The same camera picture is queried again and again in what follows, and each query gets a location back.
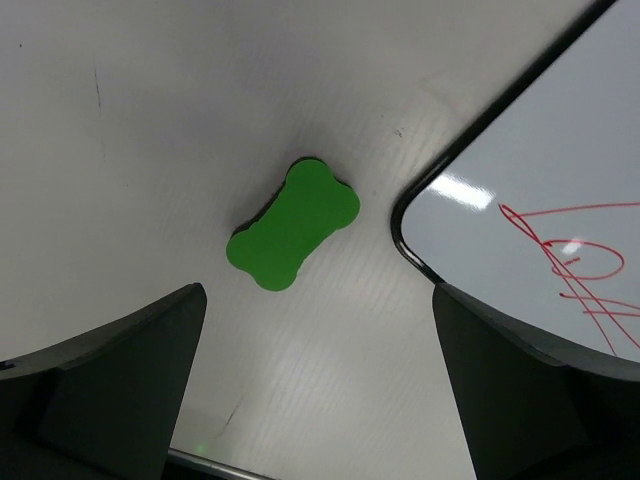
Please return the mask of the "white whiteboard black frame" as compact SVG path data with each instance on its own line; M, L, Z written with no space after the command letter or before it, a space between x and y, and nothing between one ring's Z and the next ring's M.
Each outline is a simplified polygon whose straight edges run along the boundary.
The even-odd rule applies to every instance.
M639 358L639 5L598 1L402 193L434 282L574 344Z

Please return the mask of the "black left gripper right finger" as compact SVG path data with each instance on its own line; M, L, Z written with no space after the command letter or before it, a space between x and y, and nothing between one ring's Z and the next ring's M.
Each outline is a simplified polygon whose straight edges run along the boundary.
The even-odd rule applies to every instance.
M437 334L479 479L636 479L639 365L439 284Z

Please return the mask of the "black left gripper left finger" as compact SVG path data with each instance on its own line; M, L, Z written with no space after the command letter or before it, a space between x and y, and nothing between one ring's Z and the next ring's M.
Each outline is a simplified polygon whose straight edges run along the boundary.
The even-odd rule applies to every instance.
M158 479L207 307L192 283L1 363L4 479Z

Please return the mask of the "green bone-shaped eraser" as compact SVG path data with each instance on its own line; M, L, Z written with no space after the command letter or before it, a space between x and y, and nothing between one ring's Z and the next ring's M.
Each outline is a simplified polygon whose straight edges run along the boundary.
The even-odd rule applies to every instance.
M300 158L264 208L233 232L227 260L262 289L283 291L328 237L355 221L360 207L355 190L324 161Z

